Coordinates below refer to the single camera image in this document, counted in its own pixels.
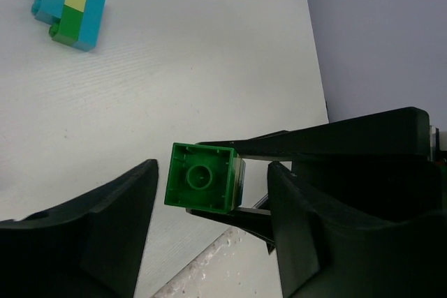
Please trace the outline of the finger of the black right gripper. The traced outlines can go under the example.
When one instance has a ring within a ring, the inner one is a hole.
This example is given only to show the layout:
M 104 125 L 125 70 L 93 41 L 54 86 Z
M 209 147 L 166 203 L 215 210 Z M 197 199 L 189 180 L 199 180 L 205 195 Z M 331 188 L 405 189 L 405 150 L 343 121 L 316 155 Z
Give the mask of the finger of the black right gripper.
M 229 147 L 242 157 L 299 155 L 430 155 L 430 117 L 416 107 L 370 114 L 296 131 L 279 131 L 248 140 L 203 142 Z
M 245 232 L 263 240 L 271 254 L 275 249 L 271 214 L 268 209 L 238 207 L 226 214 L 186 209 L 186 212 L 218 223 L 223 223 L 244 230 Z

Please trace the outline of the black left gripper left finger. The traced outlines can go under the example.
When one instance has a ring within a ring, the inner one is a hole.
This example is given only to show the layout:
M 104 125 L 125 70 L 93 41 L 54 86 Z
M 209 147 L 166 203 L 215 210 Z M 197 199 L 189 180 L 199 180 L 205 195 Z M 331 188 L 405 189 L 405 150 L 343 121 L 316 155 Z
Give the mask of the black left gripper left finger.
M 132 297 L 159 178 L 150 159 L 20 221 L 1 222 L 2 297 Z

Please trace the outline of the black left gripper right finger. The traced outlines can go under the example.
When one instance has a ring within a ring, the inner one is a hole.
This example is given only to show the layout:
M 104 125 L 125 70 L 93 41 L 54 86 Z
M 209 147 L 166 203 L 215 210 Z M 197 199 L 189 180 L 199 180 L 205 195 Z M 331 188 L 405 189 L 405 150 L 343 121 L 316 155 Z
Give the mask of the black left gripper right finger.
M 283 296 L 446 296 L 446 212 L 385 221 L 278 162 L 268 167 L 268 194 Z

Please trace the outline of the green yellow teal lego cluster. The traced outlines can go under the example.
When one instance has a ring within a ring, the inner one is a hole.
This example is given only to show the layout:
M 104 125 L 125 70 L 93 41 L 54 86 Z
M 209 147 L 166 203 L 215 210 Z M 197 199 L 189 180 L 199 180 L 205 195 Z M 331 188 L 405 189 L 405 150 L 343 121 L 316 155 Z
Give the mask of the green yellow teal lego cluster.
M 233 148 L 174 143 L 164 204 L 227 214 L 242 204 L 244 172 Z

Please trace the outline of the teal green lego stack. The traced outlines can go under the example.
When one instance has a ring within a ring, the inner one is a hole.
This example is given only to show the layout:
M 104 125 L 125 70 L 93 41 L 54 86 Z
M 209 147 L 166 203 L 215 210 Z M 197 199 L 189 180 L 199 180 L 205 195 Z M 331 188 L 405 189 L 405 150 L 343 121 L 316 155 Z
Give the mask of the teal green lego stack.
M 96 47 L 106 0 L 34 0 L 31 13 L 50 25 L 55 42 L 89 52 Z

